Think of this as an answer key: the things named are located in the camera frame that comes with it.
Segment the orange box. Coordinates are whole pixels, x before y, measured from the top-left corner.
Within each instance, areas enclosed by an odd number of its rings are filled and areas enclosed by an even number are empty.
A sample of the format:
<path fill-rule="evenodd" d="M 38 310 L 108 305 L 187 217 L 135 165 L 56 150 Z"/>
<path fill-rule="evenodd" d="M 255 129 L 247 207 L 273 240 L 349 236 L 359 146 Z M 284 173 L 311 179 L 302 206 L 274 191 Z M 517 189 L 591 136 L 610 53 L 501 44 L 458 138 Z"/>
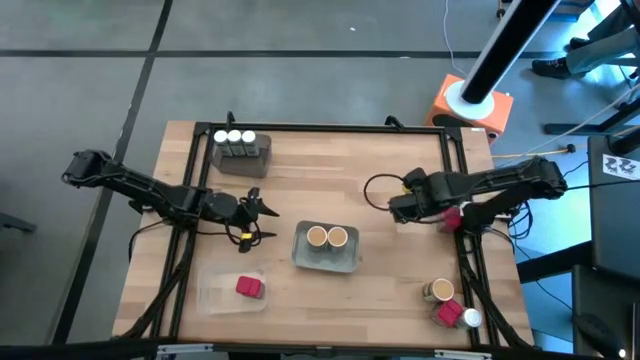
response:
<path fill-rule="evenodd" d="M 447 87 L 459 80 L 463 79 L 451 74 L 445 77 L 426 116 L 425 124 L 428 126 L 474 128 L 476 131 L 484 132 L 488 143 L 493 144 L 506 129 L 514 99 L 509 94 L 493 91 L 490 94 L 493 96 L 495 106 L 491 115 L 479 121 L 459 118 L 449 109 L 444 98 Z"/>

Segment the red lid spice jar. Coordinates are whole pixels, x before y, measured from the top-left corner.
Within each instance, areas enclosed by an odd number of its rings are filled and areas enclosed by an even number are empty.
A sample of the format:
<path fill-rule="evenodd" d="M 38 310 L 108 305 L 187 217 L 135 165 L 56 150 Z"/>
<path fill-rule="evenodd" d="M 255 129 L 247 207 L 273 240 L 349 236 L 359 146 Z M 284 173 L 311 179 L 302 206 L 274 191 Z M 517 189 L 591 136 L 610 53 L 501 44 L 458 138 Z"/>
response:
<path fill-rule="evenodd" d="M 438 231 L 454 233 L 462 224 L 462 212 L 459 207 L 452 207 L 441 213 Z"/>
<path fill-rule="evenodd" d="M 431 319 L 438 325 L 448 328 L 455 328 L 459 317 L 462 315 L 464 307 L 456 300 L 450 299 L 438 303 L 431 313 Z"/>
<path fill-rule="evenodd" d="M 255 277 L 240 276 L 237 280 L 235 291 L 248 298 L 261 299 L 266 290 L 265 283 Z"/>

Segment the black desk surface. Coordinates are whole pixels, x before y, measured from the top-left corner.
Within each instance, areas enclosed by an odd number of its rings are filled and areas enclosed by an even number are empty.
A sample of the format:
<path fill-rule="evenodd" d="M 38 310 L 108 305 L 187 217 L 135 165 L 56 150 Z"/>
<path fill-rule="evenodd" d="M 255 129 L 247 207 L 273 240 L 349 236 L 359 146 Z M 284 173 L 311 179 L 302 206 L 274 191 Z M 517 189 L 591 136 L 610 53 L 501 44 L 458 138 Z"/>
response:
<path fill-rule="evenodd" d="M 575 315 L 593 314 L 620 340 L 625 360 L 640 360 L 640 282 L 576 265 L 571 271 Z"/>

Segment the black desk panel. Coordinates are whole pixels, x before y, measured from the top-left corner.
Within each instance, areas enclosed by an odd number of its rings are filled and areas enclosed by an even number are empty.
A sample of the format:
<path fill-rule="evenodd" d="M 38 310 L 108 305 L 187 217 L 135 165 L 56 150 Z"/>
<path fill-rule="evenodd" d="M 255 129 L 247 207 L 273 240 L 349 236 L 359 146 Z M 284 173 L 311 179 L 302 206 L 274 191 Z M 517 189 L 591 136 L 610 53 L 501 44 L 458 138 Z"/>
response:
<path fill-rule="evenodd" d="M 620 156 L 610 150 L 608 138 L 588 139 L 594 264 L 640 280 L 640 180 L 604 174 L 603 154 L 640 161 L 640 149 Z"/>

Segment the black desk crossbar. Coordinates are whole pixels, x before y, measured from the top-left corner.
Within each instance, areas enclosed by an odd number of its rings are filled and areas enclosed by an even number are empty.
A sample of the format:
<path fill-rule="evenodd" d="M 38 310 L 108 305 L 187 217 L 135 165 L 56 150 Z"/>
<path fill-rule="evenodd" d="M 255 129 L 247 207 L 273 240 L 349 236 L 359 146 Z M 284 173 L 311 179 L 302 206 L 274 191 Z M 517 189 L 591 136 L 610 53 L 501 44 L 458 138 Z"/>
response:
<path fill-rule="evenodd" d="M 592 242 L 583 242 L 517 265 L 521 284 L 569 272 L 575 265 L 592 266 Z"/>

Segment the silver beam bracket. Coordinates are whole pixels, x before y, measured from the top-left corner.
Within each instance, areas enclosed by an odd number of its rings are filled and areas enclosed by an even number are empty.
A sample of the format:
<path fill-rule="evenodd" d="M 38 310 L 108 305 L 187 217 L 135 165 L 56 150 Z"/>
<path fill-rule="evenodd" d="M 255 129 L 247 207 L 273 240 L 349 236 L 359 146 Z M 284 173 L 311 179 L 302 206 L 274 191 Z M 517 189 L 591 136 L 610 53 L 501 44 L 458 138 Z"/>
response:
<path fill-rule="evenodd" d="M 207 343 L 195 344 L 164 344 L 157 347 L 157 356 L 172 357 L 181 354 L 213 352 L 214 345 Z"/>
<path fill-rule="evenodd" d="M 491 353 L 435 349 L 434 357 L 445 360 L 493 360 Z"/>

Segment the white round pole base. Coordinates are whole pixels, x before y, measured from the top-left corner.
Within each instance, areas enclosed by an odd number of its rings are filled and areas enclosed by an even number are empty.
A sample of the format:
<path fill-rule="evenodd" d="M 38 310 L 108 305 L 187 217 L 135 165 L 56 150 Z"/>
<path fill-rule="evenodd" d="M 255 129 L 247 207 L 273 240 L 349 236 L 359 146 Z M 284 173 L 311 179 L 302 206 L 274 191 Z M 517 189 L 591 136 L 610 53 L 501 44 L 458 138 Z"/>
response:
<path fill-rule="evenodd" d="M 449 109 L 459 118 L 479 121 L 492 114 L 495 106 L 493 96 L 489 94 L 478 104 L 469 103 L 462 98 L 464 80 L 459 80 L 449 85 L 444 93 L 444 98 Z"/>

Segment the clear plastic bin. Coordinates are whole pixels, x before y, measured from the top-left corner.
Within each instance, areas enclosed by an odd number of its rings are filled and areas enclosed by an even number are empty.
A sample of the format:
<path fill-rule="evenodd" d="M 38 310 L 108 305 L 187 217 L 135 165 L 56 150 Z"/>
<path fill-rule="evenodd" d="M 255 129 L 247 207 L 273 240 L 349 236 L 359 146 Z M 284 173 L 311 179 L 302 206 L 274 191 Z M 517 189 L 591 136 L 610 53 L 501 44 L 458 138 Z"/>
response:
<path fill-rule="evenodd" d="M 267 284 L 260 267 L 204 267 L 198 273 L 197 304 L 201 314 L 210 316 L 260 312 L 267 305 L 267 290 L 261 299 L 244 297 L 235 291 L 240 276 L 255 277 Z"/>

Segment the black stand leg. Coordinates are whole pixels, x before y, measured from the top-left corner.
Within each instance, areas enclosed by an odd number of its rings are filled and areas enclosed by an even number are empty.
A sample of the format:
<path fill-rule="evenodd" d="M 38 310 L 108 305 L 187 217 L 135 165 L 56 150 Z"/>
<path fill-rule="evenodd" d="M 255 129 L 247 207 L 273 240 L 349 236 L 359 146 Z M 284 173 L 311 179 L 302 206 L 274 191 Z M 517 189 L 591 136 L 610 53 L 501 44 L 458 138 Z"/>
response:
<path fill-rule="evenodd" d="M 640 97 L 630 103 L 617 105 L 617 110 L 613 115 L 601 123 L 590 124 L 587 121 L 584 125 L 571 123 L 548 123 L 542 127 L 546 135 L 575 135 L 575 136 L 618 136 L 626 135 L 633 130 L 633 126 L 628 125 L 631 120 L 640 117 Z"/>

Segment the black metal table frame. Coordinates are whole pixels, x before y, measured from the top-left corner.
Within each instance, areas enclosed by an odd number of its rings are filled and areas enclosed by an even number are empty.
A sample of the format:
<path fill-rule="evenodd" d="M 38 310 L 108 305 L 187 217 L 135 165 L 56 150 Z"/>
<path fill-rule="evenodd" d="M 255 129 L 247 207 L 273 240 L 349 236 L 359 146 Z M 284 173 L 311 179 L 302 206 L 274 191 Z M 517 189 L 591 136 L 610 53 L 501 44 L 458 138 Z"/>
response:
<path fill-rule="evenodd" d="M 399 177 L 416 167 L 478 172 L 493 167 L 484 132 L 474 128 L 260 124 L 272 139 L 261 197 L 279 217 L 260 228 L 276 233 L 240 253 L 221 226 L 205 223 L 195 237 L 187 278 L 152 325 L 181 342 L 468 349 L 503 344 L 496 328 L 447 329 L 430 317 L 423 286 L 461 281 L 458 245 L 433 225 L 397 224 L 383 206 L 400 193 Z M 357 269 L 337 274 L 295 266 L 294 231 L 303 220 L 349 225 L 359 231 Z M 207 266 L 260 267 L 267 305 L 260 312 L 206 315 L 198 311 L 199 271 Z"/>

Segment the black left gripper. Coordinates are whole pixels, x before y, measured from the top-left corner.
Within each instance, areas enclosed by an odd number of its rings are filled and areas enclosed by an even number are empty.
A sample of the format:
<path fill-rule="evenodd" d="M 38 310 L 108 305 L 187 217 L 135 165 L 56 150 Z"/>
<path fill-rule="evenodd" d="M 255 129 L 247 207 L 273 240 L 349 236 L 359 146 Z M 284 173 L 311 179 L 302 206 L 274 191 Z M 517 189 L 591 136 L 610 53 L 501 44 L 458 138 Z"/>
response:
<path fill-rule="evenodd" d="M 256 239 L 276 237 L 276 233 L 262 232 L 259 230 L 257 220 L 260 214 L 279 217 L 279 214 L 269 208 L 260 198 L 260 189 L 258 187 L 252 187 L 246 196 L 239 199 L 238 206 L 231 220 L 231 225 L 241 229 L 243 232 L 249 232 L 250 225 L 253 224 L 255 227 L 253 236 Z"/>

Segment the black computer mouse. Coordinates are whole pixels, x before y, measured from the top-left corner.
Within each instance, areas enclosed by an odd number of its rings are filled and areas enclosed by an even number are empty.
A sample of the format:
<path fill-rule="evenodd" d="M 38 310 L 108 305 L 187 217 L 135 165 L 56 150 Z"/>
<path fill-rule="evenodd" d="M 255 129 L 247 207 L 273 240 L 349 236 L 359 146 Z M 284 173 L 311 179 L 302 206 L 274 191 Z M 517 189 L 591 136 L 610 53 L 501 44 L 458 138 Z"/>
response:
<path fill-rule="evenodd" d="M 575 315 L 573 324 L 590 346 L 604 357 L 624 358 L 626 356 L 622 340 L 598 316 L 591 313 Z"/>

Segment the wooden lid spice jar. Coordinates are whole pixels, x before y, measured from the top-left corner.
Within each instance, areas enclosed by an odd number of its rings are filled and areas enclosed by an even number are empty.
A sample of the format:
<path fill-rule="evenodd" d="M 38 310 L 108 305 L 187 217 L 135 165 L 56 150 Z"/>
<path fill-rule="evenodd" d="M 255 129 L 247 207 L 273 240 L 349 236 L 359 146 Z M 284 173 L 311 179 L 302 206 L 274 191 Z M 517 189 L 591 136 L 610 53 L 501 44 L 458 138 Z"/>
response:
<path fill-rule="evenodd" d="M 345 228 L 340 226 L 332 227 L 327 233 L 327 241 L 332 251 L 339 252 L 346 248 L 349 235 Z"/>
<path fill-rule="evenodd" d="M 437 278 L 423 287 L 423 298 L 427 302 L 446 302 L 454 297 L 455 288 L 445 278 Z"/>
<path fill-rule="evenodd" d="M 328 232 L 319 225 L 310 227 L 306 233 L 306 241 L 313 251 L 324 251 L 328 246 Z"/>

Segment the grey tray top left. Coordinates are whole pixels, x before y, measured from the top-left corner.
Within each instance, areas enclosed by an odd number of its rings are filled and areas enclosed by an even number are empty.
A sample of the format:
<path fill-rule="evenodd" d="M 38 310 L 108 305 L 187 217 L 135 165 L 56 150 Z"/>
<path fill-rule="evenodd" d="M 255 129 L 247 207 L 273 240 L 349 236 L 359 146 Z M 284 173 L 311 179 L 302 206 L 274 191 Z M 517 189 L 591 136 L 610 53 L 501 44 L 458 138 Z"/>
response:
<path fill-rule="evenodd" d="M 212 165 L 223 174 L 256 179 L 265 178 L 268 174 L 272 158 L 272 139 L 268 135 L 258 133 L 256 133 L 256 135 L 260 150 L 258 157 L 249 157 L 247 155 L 222 156 L 215 148 L 214 142 L 211 159 Z"/>

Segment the dark grey floor foot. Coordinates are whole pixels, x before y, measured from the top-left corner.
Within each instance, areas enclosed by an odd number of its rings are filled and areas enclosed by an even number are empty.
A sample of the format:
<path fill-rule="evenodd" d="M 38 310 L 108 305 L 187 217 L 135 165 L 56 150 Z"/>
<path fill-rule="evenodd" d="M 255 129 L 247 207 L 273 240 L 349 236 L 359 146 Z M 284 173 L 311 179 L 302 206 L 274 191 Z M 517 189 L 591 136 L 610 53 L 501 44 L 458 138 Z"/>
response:
<path fill-rule="evenodd" d="M 33 233 L 37 230 L 37 226 L 20 218 L 0 212 L 0 229 L 15 229 L 25 233 Z"/>

